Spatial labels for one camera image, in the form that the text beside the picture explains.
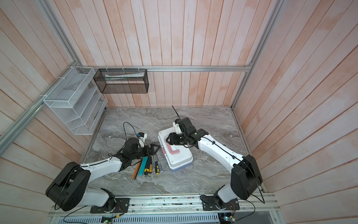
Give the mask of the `white and blue tool box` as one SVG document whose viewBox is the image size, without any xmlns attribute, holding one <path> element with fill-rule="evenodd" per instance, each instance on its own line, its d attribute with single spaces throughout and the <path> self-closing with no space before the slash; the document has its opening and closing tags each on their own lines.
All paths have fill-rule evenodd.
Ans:
<svg viewBox="0 0 358 224">
<path fill-rule="evenodd" d="M 193 162 L 193 155 L 189 148 L 180 145 L 170 145 L 167 142 L 169 134 L 175 133 L 174 127 L 162 130 L 158 133 L 158 140 L 162 146 L 162 152 L 172 171 L 183 169 Z"/>
</svg>

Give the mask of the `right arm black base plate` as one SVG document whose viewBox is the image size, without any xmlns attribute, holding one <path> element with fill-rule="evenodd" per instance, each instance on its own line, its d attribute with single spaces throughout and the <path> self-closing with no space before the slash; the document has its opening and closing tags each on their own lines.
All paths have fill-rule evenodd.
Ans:
<svg viewBox="0 0 358 224">
<path fill-rule="evenodd" d="M 218 211 L 218 210 L 232 210 L 236 211 L 240 209 L 237 199 L 233 199 L 230 202 L 222 202 L 218 197 L 201 195 L 202 207 L 204 211 Z"/>
</svg>

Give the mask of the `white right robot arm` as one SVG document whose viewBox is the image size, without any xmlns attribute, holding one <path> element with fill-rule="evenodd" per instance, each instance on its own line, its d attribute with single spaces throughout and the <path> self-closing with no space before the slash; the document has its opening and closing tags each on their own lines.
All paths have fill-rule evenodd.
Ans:
<svg viewBox="0 0 358 224">
<path fill-rule="evenodd" d="M 189 149 L 195 147 L 220 162 L 231 174 L 230 183 L 220 187 L 213 196 L 200 196 L 208 210 L 224 210 L 232 200 L 247 200 L 259 188 L 263 179 L 256 159 L 238 154 L 215 140 L 207 131 L 196 129 L 189 118 L 178 118 L 165 136 L 168 146 Z"/>
</svg>

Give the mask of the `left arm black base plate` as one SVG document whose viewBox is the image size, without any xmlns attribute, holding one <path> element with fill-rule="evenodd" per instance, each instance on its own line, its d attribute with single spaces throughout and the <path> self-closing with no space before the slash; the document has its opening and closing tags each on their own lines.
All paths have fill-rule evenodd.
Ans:
<svg viewBox="0 0 358 224">
<path fill-rule="evenodd" d="M 104 206 L 92 206 L 90 213 L 127 213 L 129 204 L 130 198 L 109 198 Z"/>
</svg>

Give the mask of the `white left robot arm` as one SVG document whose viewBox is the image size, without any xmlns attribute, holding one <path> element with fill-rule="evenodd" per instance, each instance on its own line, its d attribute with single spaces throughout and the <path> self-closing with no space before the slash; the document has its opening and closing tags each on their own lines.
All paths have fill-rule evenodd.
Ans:
<svg viewBox="0 0 358 224">
<path fill-rule="evenodd" d="M 129 138 L 114 155 L 92 163 L 68 163 L 46 189 L 45 195 L 57 209 L 70 211 L 77 206 L 96 206 L 105 213 L 115 210 L 114 194 L 107 189 L 90 189 L 88 183 L 107 174 L 125 170 L 133 160 L 155 155 L 158 144 L 144 144 L 145 138 Z"/>
</svg>

